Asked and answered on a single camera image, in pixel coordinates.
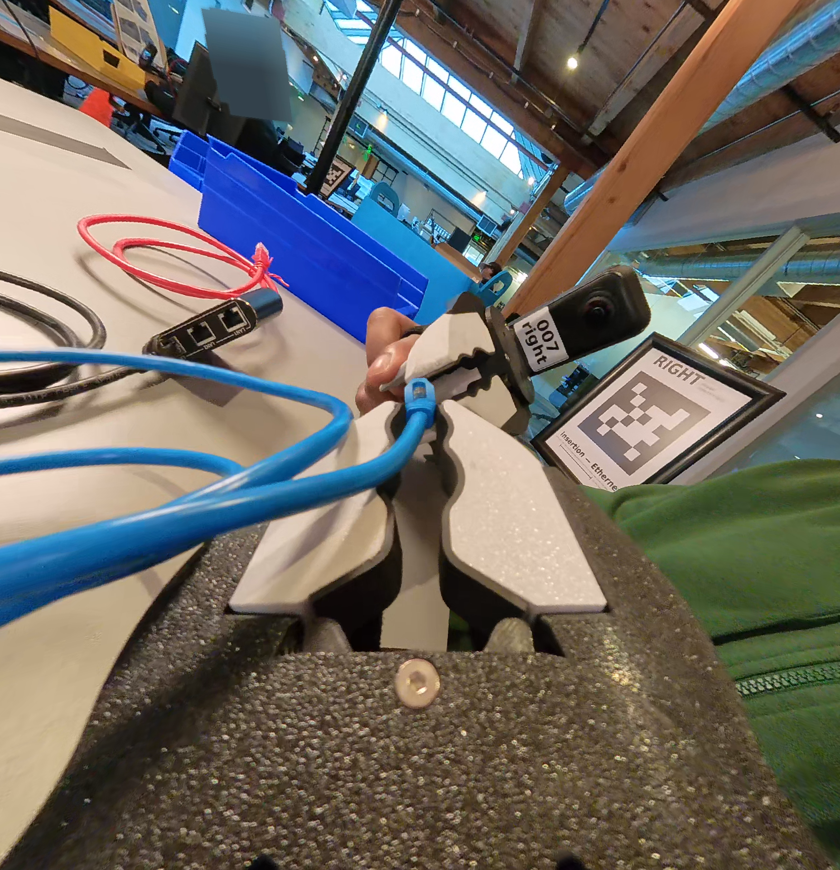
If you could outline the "small blue plastic bin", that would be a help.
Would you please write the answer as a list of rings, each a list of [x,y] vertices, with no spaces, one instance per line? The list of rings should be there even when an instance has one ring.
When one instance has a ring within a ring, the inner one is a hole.
[[[184,130],[175,142],[168,169],[194,190],[201,192],[208,154],[208,139],[197,136],[191,130]]]

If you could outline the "black pole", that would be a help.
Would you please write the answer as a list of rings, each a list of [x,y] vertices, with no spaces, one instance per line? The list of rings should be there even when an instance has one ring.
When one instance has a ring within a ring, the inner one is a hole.
[[[401,5],[401,1],[384,2],[377,14],[376,21],[371,26],[369,39],[362,51],[349,85],[338,103],[336,114],[332,119],[320,155],[314,168],[307,176],[305,183],[305,192],[307,194],[318,195],[323,189],[328,172],[334,163],[343,136],[348,129],[350,119],[369,81],[371,72],[377,63],[381,49],[390,35]]]

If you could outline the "silver air duct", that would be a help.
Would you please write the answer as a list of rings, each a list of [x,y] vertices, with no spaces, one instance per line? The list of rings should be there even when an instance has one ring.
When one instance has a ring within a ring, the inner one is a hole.
[[[698,132],[707,133],[840,52],[840,1],[809,11],[744,73]]]

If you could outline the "person's right hand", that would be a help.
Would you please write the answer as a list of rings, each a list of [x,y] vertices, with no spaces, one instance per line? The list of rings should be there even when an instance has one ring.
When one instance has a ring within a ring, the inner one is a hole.
[[[357,389],[356,407],[360,415],[371,412],[387,401],[402,402],[404,386],[393,385],[410,350],[419,338],[419,326],[390,308],[371,312],[365,337],[367,372]]]

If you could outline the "white poster board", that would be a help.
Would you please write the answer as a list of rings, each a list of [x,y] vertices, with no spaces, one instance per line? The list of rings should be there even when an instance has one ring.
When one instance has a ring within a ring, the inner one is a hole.
[[[167,66],[149,1],[111,1],[111,16],[123,54],[143,70]]]

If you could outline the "black framed tag sign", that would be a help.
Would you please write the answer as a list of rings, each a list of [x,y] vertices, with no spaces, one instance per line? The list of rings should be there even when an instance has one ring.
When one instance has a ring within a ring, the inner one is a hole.
[[[667,484],[785,392],[653,333],[531,441],[577,484]]]

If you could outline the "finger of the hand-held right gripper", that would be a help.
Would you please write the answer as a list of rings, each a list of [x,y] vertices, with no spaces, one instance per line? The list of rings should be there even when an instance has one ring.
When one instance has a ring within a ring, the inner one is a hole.
[[[478,362],[458,362],[430,370],[438,406],[450,402],[505,433],[523,431],[523,407],[498,374],[485,374]]]
[[[425,328],[407,360],[381,392],[424,378],[435,392],[469,392],[482,381],[481,368],[496,353],[483,313],[446,313]]]

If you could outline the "long blue plastic bin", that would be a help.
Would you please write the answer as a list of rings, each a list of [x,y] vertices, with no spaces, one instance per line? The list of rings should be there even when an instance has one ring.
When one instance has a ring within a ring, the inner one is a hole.
[[[290,293],[356,339],[381,307],[415,319],[428,280],[293,179],[208,139],[200,229],[252,258],[257,245]]]

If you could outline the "light blue partition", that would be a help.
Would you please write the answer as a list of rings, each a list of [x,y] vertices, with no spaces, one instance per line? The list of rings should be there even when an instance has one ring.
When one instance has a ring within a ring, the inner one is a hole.
[[[402,203],[389,184],[374,183],[351,218],[352,227],[371,238],[388,256],[395,257],[421,275],[432,278],[438,271],[454,273],[476,282],[466,266],[458,266],[407,223],[399,219]]]

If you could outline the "yellow case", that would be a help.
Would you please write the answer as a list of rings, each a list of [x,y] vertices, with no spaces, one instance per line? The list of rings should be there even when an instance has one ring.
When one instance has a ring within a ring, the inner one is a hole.
[[[127,58],[120,49],[103,41],[94,31],[74,18],[48,8],[51,37],[73,56],[86,62],[93,70],[112,83],[132,92],[142,92],[146,83],[145,72]]]

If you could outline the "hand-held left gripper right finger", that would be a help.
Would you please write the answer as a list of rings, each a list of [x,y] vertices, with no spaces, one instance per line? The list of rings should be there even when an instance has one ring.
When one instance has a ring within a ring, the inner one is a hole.
[[[519,440],[454,400],[439,406],[436,456],[447,492],[439,585],[479,632],[503,619],[608,607],[544,466]]]

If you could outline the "wooden post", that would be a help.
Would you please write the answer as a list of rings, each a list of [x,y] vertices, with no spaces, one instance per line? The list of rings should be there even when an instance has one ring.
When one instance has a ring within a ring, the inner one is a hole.
[[[724,7],[504,307],[506,317],[529,313],[579,282],[803,5]]]

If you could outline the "grey tape strip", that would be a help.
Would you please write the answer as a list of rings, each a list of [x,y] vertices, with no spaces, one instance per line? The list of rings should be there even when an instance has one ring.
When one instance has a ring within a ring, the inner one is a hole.
[[[0,114],[0,131],[11,136],[20,137],[33,143],[76,154],[80,157],[92,159],[103,164],[122,169],[130,168],[120,158],[116,157],[103,147],[91,145],[76,138],[46,130],[45,128],[28,124],[10,116]]]

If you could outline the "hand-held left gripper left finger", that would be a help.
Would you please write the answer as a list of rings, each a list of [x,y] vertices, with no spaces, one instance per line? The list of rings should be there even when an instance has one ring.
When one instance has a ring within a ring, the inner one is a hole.
[[[390,556],[391,499],[370,491],[269,523],[229,601],[240,615],[339,619],[339,593],[354,595]]]

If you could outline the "black monitor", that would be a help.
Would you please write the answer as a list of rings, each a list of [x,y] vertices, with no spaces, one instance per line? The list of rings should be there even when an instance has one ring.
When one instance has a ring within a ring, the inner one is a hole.
[[[233,115],[221,101],[208,50],[195,43],[173,110],[175,123],[201,138],[215,137],[237,144],[246,118]]]

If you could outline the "black ethernet adapter box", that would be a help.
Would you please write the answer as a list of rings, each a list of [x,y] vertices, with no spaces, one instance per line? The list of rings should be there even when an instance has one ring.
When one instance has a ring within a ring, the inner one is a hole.
[[[143,353],[196,360],[251,334],[283,309],[284,301],[277,291],[249,290],[154,335],[144,346]]]

